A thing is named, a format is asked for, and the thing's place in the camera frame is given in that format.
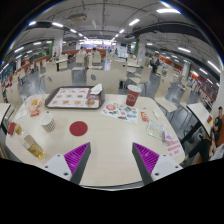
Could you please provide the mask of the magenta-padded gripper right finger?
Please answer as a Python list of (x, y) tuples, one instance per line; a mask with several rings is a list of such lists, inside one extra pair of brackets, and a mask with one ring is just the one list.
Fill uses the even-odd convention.
[(144, 185), (164, 178), (182, 169), (169, 155), (156, 152), (138, 143), (132, 145), (132, 153), (136, 160)]

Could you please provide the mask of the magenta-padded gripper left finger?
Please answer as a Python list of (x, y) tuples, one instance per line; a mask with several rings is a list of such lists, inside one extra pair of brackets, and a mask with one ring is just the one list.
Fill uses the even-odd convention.
[(79, 185), (90, 153), (91, 145), (87, 142), (66, 154), (56, 154), (42, 168)]

